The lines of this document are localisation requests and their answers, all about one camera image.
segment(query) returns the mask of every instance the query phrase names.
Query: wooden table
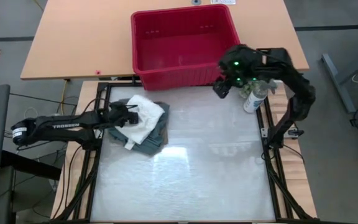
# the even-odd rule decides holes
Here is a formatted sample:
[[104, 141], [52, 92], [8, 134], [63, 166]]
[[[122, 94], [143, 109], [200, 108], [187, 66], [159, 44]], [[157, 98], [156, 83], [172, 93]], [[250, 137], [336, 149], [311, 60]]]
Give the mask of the wooden table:
[[[125, 83], [127, 81], [114, 81], [114, 82]], [[98, 83], [99, 82], [94, 82], [94, 81], [87, 81], [83, 83], [80, 93], [80, 99], [78, 100], [78, 107], [76, 111], [77, 114], [82, 113], [86, 105], [95, 98]], [[287, 96], [284, 90], [284, 86], [282, 84], [279, 85], [279, 88], [275, 95], [269, 96], [269, 100], [270, 100], [270, 108], [272, 110], [273, 120], [275, 123], [277, 123], [277, 121], [283, 116], [283, 114], [287, 109]], [[285, 144], [300, 152], [300, 147], [297, 140], [285, 140]], [[78, 146], [79, 145], [75, 142], [70, 142], [68, 144], [66, 158], [65, 158], [66, 164], [70, 163], [71, 158], [73, 157], [73, 154], [78, 148]], [[77, 152], [73, 160], [73, 164], [71, 167], [71, 174], [70, 174], [70, 188], [68, 189], [68, 201], [72, 199], [75, 193], [75, 188], [76, 188], [75, 186], [77, 185], [79, 176], [81, 174], [84, 154], [85, 154], [84, 150], [80, 150], [79, 152]], [[296, 201], [305, 209], [305, 211], [309, 215], [311, 215], [312, 217], [316, 217], [316, 210], [314, 209], [314, 203], [309, 188], [308, 178], [306, 176], [306, 171], [302, 163], [302, 160], [299, 158], [298, 155], [296, 155], [295, 153], [291, 152], [286, 148], [281, 149], [281, 156], [282, 156], [282, 164], [285, 172], [285, 177], [287, 180], [287, 187], [289, 191], [292, 193]], [[51, 217], [55, 214], [60, 204], [63, 189], [65, 192], [67, 190], [68, 166], [65, 166], [64, 172], [66, 177], [65, 186], [63, 186], [63, 181], [62, 181], [63, 173], [62, 173], [60, 176], [59, 186], [56, 193], [55, 203], [53, 205]], [[286, 217], [282, 194], [280, 193], [279, 190], [277, 190], [277, 192], [278, 192], [282, 217]], [[88, 193], [86, 192], [85, 196], [83, 197], [83, 203], [81, 204], [81, 210], [80, 210], [81, 211], [80, 218], [85, 217], [85, 210], [86, 210], [85, 206], [88, 199], [87, 195]], [[58, 214], [63, 211], [63, 208], [64, 206], [62, 206], [59, 209]]]
[[[21, 78], [133, 75], [131, 15], [186, 6], [192, 6], [190, 0], [49, 0]], [[283, 0], [240, 0], [229, 8], [242, 43], [253, 48], [284, 47], [295, 68], [309, 69]]]

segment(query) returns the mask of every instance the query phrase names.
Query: red basket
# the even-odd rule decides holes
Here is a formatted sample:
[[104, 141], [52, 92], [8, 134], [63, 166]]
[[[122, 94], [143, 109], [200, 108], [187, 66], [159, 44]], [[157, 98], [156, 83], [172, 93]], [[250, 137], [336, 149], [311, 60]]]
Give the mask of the red basket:
[[135, 12], [131, 20], [133, 68], [146, 90], [212, 83], [219, 59], [240, 44], [223, 4]]

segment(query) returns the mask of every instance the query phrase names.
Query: floor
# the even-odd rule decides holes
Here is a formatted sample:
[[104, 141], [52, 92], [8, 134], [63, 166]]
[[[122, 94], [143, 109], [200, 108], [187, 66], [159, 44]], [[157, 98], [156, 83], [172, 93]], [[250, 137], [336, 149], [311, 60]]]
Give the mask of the floor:
[[[45, 6], [46, 0], [39, 0]], [[358, 25], [358, 0], [285, 0], [295, 27]], [[0, 37], [31, 37], [35, 35], [42, 11], [32, 0], [0, 0]], [[318, 216], [322, 220], [358, 223], [358, 130], [353, 128], [334, 89], [330, 77], [321, 66], [321, 54], [329, 53], [340, 69], [358, 54], [358, 30], [325, 30], [297, 32], [310, 65], [305, 73], [316, 87], [317, 100], [308, 118], [298, 125], [305, 130], [300, 138], [306, 161], [311, 191]], [[13, 93], [45, 97], [59, 101], [62, 80], [22, 81], [20, 74], [31, 41], [0, 42], [0, 84], [10, 84]], [[67, 86], [66, 96], [78, 96], [83, 80], [73, 80]], [[358, 106], [358, 85], [350, 85], [354, 103]], [[24, 118], [25, 108], [34, 108], [38, 115], [56, 113], [57, 104], [11, 96], [6, 129]], [[71, 108], [65, 107], [66, 113]], [[30, 109], [29, 116], [36, 116]], [[62, 148], [62, 144], [48, 144], [21, 152], [22, 156], [38, 158]], [[4, 149], [15, 152], [9, 139]], [[55, 162], [56, 154], [41, 158], [48, 164]], [[28, 177], [18, 174], [17, 181]], [[46, 220], [30, 208], [49, 216], [54, 193], [48, 180], [34, 178], [16, 187], [17, 223]]]

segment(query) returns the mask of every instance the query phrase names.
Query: water bottle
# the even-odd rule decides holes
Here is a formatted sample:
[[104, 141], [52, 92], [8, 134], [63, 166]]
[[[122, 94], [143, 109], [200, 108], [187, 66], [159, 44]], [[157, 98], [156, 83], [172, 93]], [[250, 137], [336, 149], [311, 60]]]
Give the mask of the water bottle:
[[274, 93], [276, 88], [277, 84], [273, 81], [271, 81], [269, 84], [264, 81], [260, 81], [259, 84], [254, 87], [246, 102], [244, 103], [244, 110], [248, 113], [255, 112], [255, 110], [258, 109], [260, 104], [266, 98], [268, 90], [270, 89]]

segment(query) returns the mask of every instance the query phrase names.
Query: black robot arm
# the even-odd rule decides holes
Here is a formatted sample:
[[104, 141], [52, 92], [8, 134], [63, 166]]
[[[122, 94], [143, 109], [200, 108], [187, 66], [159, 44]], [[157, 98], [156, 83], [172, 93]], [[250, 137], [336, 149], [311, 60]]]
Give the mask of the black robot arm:
[[110, 103], [110, 110], [87, 111], [75, 116], [39, 116], [18, 122], [12, 129], [13, 142], [27, 146], [37, 141], [76, 141], [84, 150], [95, 150], [101, 145], [96, 139], [95, 129], [106, 129], [115, 126], [123, 127], [128, 121], [138, 123], [137, 113], [121, 102]]
[[214, 83], [213, 90], [225, 98], [232, 86], [243, 87], [249, 80], [282, 80], [293, 92], [287, 112], [278, 124], [268, 131], [267, 144], [283, 147], [283, 137], [295, 121], [305, 119], [315, 100], [314, 87], [293, 67], [288, 52], [278, 49], [251, 49], [236, 45], [219, 61], [222, 77]]

